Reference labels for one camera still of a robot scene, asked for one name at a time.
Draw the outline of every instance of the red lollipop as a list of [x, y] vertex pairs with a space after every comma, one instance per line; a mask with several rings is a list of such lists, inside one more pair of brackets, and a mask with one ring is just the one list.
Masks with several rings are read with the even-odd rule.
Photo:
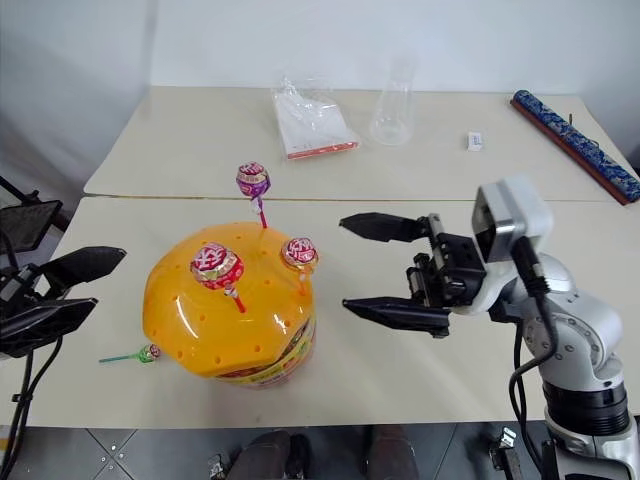
[[287, 267], [299, 272], [300, 293], [305, 294], [304, 281], [313, 273], [318, 264], [318, 251], [310, 239], [292, 238], [285, 242], [280, 251]]
[[244, 273], [240, 257], [219, 243], [207, 243], [191, 261], [191, 272], [202, 285], [212, 290], [224, 289], [241, 313], [246, 311], [234, 283]]

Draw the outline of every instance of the lollipop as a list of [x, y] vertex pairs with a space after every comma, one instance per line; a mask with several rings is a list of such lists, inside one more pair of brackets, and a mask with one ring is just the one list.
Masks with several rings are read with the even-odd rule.
[[318, 264], [318, 252], [308, 238], [292, 238], [280, 251], [285, 265], [300, 272], [300, 293], [305, 294], [304, 281]]
[[119, 357], [109, 357], [109, 358], [101, 358], [98, 360], [100, 363], [107, 362], [115, 362], [117, 360], [128, 360], [130, 358], [137, 358], [142, 363], [151, 363], [157, 360], [160, 357], [160, 349], [157, 345], [153, 343], [149, 345], [145, 345], [140, 349], [140, 351], [136, 353], [132, 353], [131, 355], [122, 355]]
[[224, 289], [224, 294], [233, 298], [240, 313], [246, 311], [234, 286], [244, 273], [244, 264], [231, 250], [218, 243], [207, 243], [191, 262], [191, 272], [205, 287]]
[[260, 215], [262, 227], [267, 228], [267, 220], [264, 218], [262, 210], [262, 195], [269, 190], [271, 181], [265, 168], [256, 162], [245, 163], [238, 167], [236, 183], [240, 187], [243, 195], [251, 198], [251, 205], [256, 213]]

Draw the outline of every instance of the small white box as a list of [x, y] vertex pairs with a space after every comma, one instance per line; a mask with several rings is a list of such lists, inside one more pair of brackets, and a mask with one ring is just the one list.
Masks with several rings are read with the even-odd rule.
[[479, 152], [482, 150], [482, 134], [478, 132], [469, 132], [467, 134], [467, 150], [470, 152]]

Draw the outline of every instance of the yellow plastic dome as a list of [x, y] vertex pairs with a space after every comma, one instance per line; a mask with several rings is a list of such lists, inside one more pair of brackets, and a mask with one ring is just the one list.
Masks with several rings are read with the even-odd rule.
[[[144, 333], [198, 375], [249, 385], [286, 377], [309, 353], [315, 328], [309, 275], [301, 288], [299, 274], [280, 254], [288, 240], [257, 223], [212, 226], [183, 240], [149, 275]], [[207, 288], [190, 270], [194, 257], [211, 242], [244, 264], [233, 286], [245, 313], [222, 289]]]

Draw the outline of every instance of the white wall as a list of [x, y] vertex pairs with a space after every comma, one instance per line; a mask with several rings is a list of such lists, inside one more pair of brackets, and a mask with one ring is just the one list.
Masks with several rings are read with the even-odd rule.
[[637, 0], [160, 0], [158, 18], [152, 84], [379, 88], [410, 51], [418, 90], [578, 93], [623, 153], [640, 144]]
[[148, 84], [155, 0], [0, 0], [0, 174], [73, 209]]

